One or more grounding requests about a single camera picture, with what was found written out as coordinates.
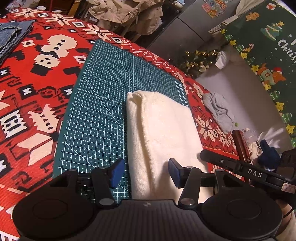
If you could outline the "person's right hand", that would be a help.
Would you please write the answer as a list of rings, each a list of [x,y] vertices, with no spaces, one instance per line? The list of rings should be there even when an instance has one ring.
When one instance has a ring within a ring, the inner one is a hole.
[[[291,240],[296,239],[296,227],[295,227],[295,210],[282,200],[276,200],[276,203],[280,206],[283,219],[281,225],[276,233],[277,240]]]

